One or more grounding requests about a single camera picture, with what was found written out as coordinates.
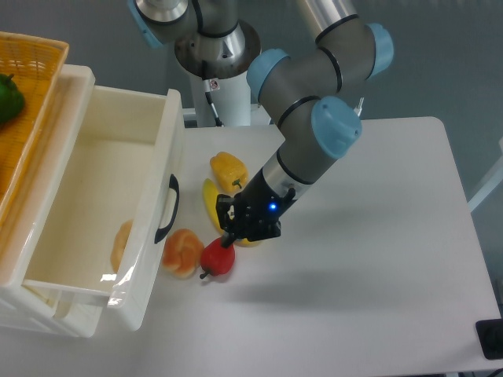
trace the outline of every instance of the green bell pepper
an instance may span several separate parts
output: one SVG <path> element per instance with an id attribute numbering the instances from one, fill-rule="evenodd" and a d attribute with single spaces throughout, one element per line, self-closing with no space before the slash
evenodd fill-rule
<path id="1" fill-rule="evenodd" d="M 17 116 L 24 107 L 24 96 L 13 77 L 0 74 L 0 124 Z"/>

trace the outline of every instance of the toy food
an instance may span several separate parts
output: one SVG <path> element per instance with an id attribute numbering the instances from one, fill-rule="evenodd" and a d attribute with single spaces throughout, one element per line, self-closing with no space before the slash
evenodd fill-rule
<path id="1" fill-rule="evenodd" d="M 231 244 L 229 247 L 224 248 L 220 244 L 220 239 L 217 238 L 203 250 L 201 267 L 204 273 L 201 273 L 199 277 L 204 279 L 208 275 L 225 275 L 232 269 L 235 258 L 234 246 Z"/>
<path id="2" fill-rule="evenodd" d="M 185 279 L 199 266 L 204 245 L 189 229 L 174 232 L 164 244 L 162 266 L 176 277 Z"/>
<path id="3" fill-rule="evenodd" d="M 133 220 L 124 222 L 120 226 L 120 229 L 116 234 L 116 238 L 113 241 L 113 249 L 112 254 L 110 255 L 110 262 L 112 263 L 114 273 L 117 273 L 117 271 L 119 271 L 120 262 L 123 259 L 124 249 L 126 248 L 126 243 L 129 239 L 129 233 L 131 233 L 132 226 Z"/>
<path id="4" fill-rule="evenodd" d="M 227 193 L 242 189 L 248 180 L 246 166 L 230 153 L 219 152 L 215 157 L 211 157 L 210 165 L 218 183 Z"/>
<path id="5" fill-rule="evenodd" d="M 204 206 L 206 207 L 207 214 L 210 216 L 211 223 L 217 229 L 220 234 L 223 234 L 223 230 L 220 228 L 220 223 L 218 222 L 218 215 L 216 209 L 217 195 L 219 194 L 216 184 L 209 178 L 206 178 L 203 182 L 203 200 Z M 238 246 L 254 247 L 257 246 L 260 241 L 250 242 L 248 240 L 239 240 L 236 242 Z"/>
<path id="6" fill-rule="evenodd" d="M 0 124 L 15 118 L 24 107 L 24 96 L 13 77 L 14 74 L 0 74 Z"/>

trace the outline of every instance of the drawer handle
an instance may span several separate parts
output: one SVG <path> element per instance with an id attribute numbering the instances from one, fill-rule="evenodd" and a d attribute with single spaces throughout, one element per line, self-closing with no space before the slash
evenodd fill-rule
<path id="1" fill-rule="evenodd" d="M 178 184 L 178 179 L 176 179 L 176 177 L 173 174 L 170 176 L 169 188 L 174 190 L 174 192 L 176 192 L 176 200 L 174 202 L 173 214 L 171 215 L 171 220 L 168 225 L 166 225 L 164 228 L 157 229 L 156 237 L 154 239 L 155 243 L 159 243 L 160 241 L 162 241 L 164 237 L 166 237 L 167 234 L 170 232 L 171 228 L 173 227 L 174 220 L 176 219 L 176 214 L 178 212 L 178 204 L 180 203 L 180 185 Z"/>

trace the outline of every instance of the blue joint cap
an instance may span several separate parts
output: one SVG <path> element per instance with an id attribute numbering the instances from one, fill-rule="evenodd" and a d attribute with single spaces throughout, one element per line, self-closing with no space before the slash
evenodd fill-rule
<path id="1" fill-rule="evenodd" d="M 127 8 L 129 8 L 129 11 L 133 16 L 136 25 L 141 31 L 141 35 L 143 35 L 143 38 L 145 39 L 149 47 L 152 49 L 161 47 L 163 44 L 159 42 L 159 39 L 156 38 L 156 36 L 150 31 L 147 24 L 141 18 L 138 9 L 136 9 L 136 5 L 134 4 L 134 0 L 127 0 Z"/>
<path id="2" fill-rule="evenodd" d="M 324 97 L 311 112 L 311 126 L 321 149 L 340 159 L 362 134 L 362 122 L 354 110 L 337 97 Z"/>
<path id="3" fill-rule="evenodd" d="M 250 67 L 248 67 L 246 81 L 248 81 L 251 93 L 257 100 L 260 97 L 260 90 L 269 73 L 271 73 L 280 60 L 286 57 L 289 57 L 289 55 L 282 49 L 268 49 L 252 61 Z"/>
<path id="4" fill-rule="evenodd" d="M 370 74 L 370 77 L 372 77 L 390 66 L 395 55 L 395 48 L 390 33 L 387 32 L 383 25 L 367 24 L 367 26 L 374 34 L 374 40 L 376 41 L 376 60 L 374 69 Z"/>

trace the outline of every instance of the orange basket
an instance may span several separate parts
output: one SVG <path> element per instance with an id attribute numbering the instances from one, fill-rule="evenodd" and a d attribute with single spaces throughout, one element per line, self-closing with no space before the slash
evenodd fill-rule
<path id="1" fill-rule="evenodd" d="M 39 141 L 67 55 L 67 43 L 0 31 L 0 73 L 14 74 L 25 102 L 16 118 L 0 124 L 0 227 Z"/>

